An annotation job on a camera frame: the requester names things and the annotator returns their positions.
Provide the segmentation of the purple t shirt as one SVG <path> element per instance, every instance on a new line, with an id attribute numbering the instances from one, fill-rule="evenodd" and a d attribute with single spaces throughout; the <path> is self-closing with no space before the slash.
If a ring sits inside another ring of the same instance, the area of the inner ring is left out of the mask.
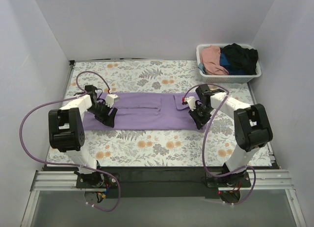
<path id="1" fill-rule="evenodd" d="M 184 93 L 122 93 L 114 103 L 117 113 L 114 127 L 108 127 L 85 112 L 82 121 L 84 130 L 194 130 L 198 129 L 189 115 L 189 106 L 182 104 Z"/>

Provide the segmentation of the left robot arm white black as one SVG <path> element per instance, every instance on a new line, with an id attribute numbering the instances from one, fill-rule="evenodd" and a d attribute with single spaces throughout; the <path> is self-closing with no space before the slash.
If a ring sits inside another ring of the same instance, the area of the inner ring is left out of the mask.
<path id="1" fill-rule="evenodd" d="M 119 100 L 119 96 L 108 93 L 101 99 L 93 85 L 85 86 L 84 90 L 84 93 L 76 96 L 65 106 L 49 111 L 49 140 L 53 149 L 65 153 L 78 165 L 78 171 L 75 173 L 83 182 L 98 188 L 103 186 L 105 175 L 96 171 L 100 168 L 99 162 L 83 147 L 85 143 L 83 119 L 85 113 L 90 112 L 98 122 L 113 128 L 117 113 L 114 103 Z"/>

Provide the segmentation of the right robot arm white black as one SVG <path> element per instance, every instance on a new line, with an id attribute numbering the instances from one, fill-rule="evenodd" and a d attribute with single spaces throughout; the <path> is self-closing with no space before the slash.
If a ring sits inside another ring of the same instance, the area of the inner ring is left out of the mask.
<path id="1" fill-rule="evenodd" d="M 214 174 L 206 165 L 205 181 L 227 186 L 236 185 L 245 178 L 249 162 L 253 156 L 273 139 L 273 132 L 262 104 L 248 104 L 230 96 L 230 92 L 216 86 L 212 90 L 207 84 L 193 87 L 197 96 L 184 94 L 182 103 L 188 105 L 189 115 L 198 129 L 205 128 L 205 136 L 218 112 L 234 121 L 236 147 L 230 158 L 223 164 L 221 172 Z"/>

